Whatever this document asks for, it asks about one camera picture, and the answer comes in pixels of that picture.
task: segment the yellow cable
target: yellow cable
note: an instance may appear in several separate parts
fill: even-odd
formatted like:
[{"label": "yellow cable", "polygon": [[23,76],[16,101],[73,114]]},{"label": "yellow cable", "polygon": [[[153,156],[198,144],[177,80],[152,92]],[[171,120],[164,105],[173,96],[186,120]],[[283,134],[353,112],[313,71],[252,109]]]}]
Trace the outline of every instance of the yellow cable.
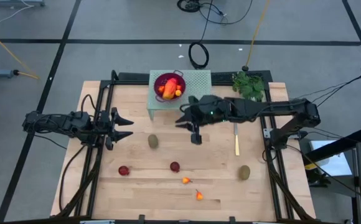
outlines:
[{"label": "yellow cable", "polygon": [[27,73],[24,73],[24,72],[18,72],[18,74],[20,74],[20,75],[25,75],[25,76],[28,76],[28,77],[31,77],[31,78],[35,78],[35,79],[39,79],[38,76],[30,75],[30,74],[27,74]]},{"label": "yellow cable", "polygon": [[22,61],[20,61],[1,41],[0,41],[1,46],[10,54],[12,55],[12,57],[17,60],[17,62],[19,62],[29,73],[31,74],[35,74],[26,64],[24,64]]},{"label": "yellow cable", "polygon": [[258,33],[258,30],[260,29],[261,22],[262,22],[263,18],[265,17],[266,10],[268,9],[268,6],[269,6],[269,2],[270,2],[270,0],[266,0],[265,8],[263,9],[263,12],[262,12],[262,15],[261,15],[261,19],[260,19],[260,21],[258,22],[258,25],[256,26],[256,29],[255,29],[255,32],[254,32],[254,36],[253,36],[253,40],[251,41],[250,53],[248,53],[247,63],[245,64],[246,67],[248,66],[248,62],[250,62],[250,57],[251,57],[251,53],[252,53],[252,51],[253,51],[253,45],[254,45],[255,37],[256,37],[256,35],[257,35],[257,33]]}]

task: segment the kiwi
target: kiwi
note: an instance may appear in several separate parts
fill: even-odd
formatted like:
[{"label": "kiwi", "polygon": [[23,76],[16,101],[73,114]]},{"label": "kiwi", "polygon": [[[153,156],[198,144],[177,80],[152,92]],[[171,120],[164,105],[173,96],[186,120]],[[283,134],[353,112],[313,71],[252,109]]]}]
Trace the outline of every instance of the kiwi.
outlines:
[{"label": "kiwi", "polygon": [[152,148],[152,149],[158,148],[158,138],[155,134],[149,135],[148,142],[149,142],[150,148]]},{"label": "kiwi", "polygon": [[246,165],[241,166],[238,170],[238,178],[240,180],[247,180],[250,177],[250,168]]}]

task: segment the green leafy plant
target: green leafy plant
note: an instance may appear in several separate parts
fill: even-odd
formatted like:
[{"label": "green leafy plant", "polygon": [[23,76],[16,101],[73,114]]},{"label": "green leafy plant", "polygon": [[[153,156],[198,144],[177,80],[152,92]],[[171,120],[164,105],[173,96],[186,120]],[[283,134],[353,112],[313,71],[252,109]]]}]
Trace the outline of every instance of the green leafy plant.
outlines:
[{"label": "green leafy plant", "polygon": [[237,74],[233,74],[233,82],[233,91],[238,91],[245,99],[262,100],[264,87],[261,77],[248,76],[245,72],[238,72]]}]

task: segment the red bowl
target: red bowl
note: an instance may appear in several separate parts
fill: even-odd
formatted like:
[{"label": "red bowl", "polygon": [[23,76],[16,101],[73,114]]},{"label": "red bowl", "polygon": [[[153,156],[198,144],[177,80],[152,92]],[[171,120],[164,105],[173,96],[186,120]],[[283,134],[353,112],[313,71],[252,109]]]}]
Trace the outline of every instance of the red bowl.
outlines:
[{"label": "red bowl", "polygon": [[174,96],[172,99],[170,100],[165,100],[162,98],[162,93],[160,93],[158,91],[158,88],[160,86],[165,86],[167,81],[170,80],[171,78],[176,78],[177,80],[177,85],[180,85],[182,88],[181,88],[181,91],[182,91],[182,94],[181,96],[185,93],[185,90],[186,90],[186,82],[185,80],[182,78],[182,76],[176,74],[176,73],[165,73],[165,74],[162,74],[160,75],[156,81],[154,82],[154,91],[156,92],[156,99],[157,101],[159,102],[168,102],[168,101],[174,101],[178,98],[180,98],[181,96]]}]

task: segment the wooden knife handle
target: wooden knife handle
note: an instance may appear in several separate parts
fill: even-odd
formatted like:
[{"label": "wooden knife handle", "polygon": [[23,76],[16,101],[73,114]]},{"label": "wooden knife handle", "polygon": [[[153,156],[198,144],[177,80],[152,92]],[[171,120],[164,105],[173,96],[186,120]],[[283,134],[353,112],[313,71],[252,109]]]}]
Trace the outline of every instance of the wooden knife handle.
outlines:
[{"label": "wooden knife handle", "polygon": [[239,150],[239,148],[238,148],[238,136],[236,135],[235,136],[236,138],[235,138],[235,140],[236,140],[236,156],[239,156],[240,155],[240,150]]}]

